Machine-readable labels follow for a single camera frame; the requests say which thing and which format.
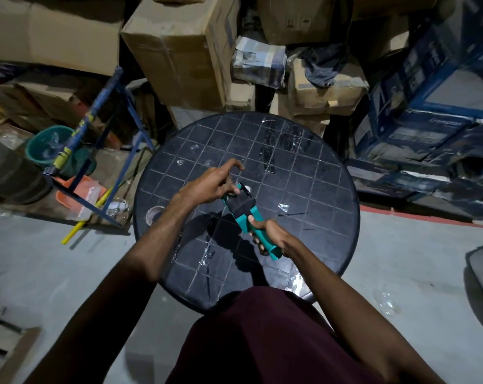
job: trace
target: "concrete floor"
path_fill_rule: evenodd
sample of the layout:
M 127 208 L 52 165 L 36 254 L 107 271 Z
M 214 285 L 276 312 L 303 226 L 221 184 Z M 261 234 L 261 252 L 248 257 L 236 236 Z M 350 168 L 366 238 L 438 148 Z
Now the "concrete floor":
M 387 289 L 387 318 L 447 383 L 483 384 L 483 295 L 465 256 L 483 245 L 483 228 L 362 212 L 357 250 L 344 279 L 373 305 Z M 134 236 L 87 232 L 59 241 L 69 227 L 0 215 L 0 302 L 5 319 L 42 326 L 21 367 L 21 383 L 81 303 L 134 243 Z M 164 382 L 199 315 L 157 287 L 107 376 L 107 384 Z

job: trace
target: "round black table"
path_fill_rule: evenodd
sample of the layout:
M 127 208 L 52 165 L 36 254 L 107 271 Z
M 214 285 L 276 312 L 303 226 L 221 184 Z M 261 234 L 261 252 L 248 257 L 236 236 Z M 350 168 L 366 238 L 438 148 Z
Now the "round black table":
M 339 157 L 317 135 L 277 115 L 230 112 L 178 131 L 152 157 L 136 190 L 136 239 L 146 214 L 166 206 L 187 182 L 229 158 L 245 165 L 231 175 L 251 188 L 265 218 L 275 218 L 341 275 L 359 236 L 357 193 Z M 188 307 L 204 312 L 219 298 L 253 285 L 293 291 L 314 302 L 289 258 L 261 256 L 222 200 L 199 206 L 187 219 L 161 285 Z

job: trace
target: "hand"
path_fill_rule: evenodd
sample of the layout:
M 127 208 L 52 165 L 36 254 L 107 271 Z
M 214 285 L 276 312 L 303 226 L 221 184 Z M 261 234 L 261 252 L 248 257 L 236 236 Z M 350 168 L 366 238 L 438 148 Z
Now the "hand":
M 222 198 L 225 193 L 239 194 L 239 188 L 229 176 L 229 170 L 234 166 L 241 171 L 245 170 L 245 167 L 239 160 L 229 159 L 221 167 L 208 168 L 201 177 L 189 182 L 176 195 L 184 202 L 191 202 L 191 206 L 195 208 L 203 203 Z
M 281 250 L 282 254 L 286 257 L 289 257 L 289 254 L 286 253 L 286 249 L 288 247 L 289 242 L 296 237 L 293 236 L 291 233 L 286 231 L 282 228 L 279 224 L 277 224 L 273 219 L 267 219 L 265 221 L 257 221 L 253 215 L 249 216 L 250 224 L 259 230 L 266 230 L 268 237 L 270 238 L 271 242 L 277 245 Z M 263 256 L 268 256 L 268 252 L 264 248 L 264 246 L 260 243 L 257 236 L 254 232 L 249 232 L 252 236 L 252 241 L 257 244 L 259 247 L 259 253 Z

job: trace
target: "crimping tool handle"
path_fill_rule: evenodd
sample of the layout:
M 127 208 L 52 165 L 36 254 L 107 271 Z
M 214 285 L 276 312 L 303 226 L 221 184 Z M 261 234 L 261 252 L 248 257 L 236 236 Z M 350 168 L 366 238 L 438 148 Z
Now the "crimping tool handle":
M 257 221 L 264 221 L 264 218 L 262 217 L 257 207 L 253 207 L 250 211 L 254 216 L 254 219 L 256 219 Z M 254 228 L 252 225 L 250 225 L 250 222 L 249 227 L 252 231 L 254 231 L 254 234 L 259 239 L 260 243 L 264 246 L 264 249 L 268 251 L 268 254 L 272 258 L 272 260 L 278 260 L 282 257 L 282 251 L 277 245 L 271 242 L 268 234 L 265 231 Z

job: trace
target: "maroon shirt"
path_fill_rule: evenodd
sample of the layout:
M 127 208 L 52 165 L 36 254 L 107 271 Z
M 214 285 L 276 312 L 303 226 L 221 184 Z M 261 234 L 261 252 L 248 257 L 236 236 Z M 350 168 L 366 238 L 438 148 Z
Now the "maroon shirt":
M 384 382 L 340 345 L 311 304 L 271 287 L 231 294 L 193 325 L 167 383 L 191 379 L 203 384 Z

